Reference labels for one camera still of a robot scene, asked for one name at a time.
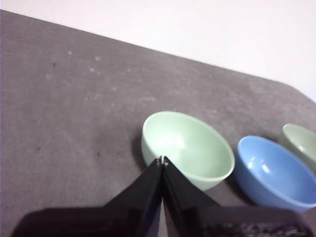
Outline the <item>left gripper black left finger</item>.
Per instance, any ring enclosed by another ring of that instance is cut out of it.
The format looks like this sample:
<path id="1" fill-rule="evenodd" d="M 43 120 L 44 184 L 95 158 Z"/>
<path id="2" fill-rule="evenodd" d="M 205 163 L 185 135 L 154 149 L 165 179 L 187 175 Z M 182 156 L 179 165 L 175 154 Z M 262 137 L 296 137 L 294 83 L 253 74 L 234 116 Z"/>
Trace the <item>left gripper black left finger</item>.
<path id="1" fill-rule="evenodd" d="M 144 237 L 161 204 L 163 164 L 156 158 L 104 206 L 48 208 L 25 215 L 14 237 Z"/>

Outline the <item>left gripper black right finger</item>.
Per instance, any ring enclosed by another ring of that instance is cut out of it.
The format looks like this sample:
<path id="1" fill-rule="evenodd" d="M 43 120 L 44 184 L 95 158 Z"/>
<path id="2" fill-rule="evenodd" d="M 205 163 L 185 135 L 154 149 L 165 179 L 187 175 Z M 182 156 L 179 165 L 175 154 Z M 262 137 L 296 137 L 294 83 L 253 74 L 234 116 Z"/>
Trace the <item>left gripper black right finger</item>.
<path id="1" fill-rule="evenodd" d="M 310 237 L 311 228 L 290 210 L 221 206 L 163 157 L 163 198 L 182 237 Z"/>

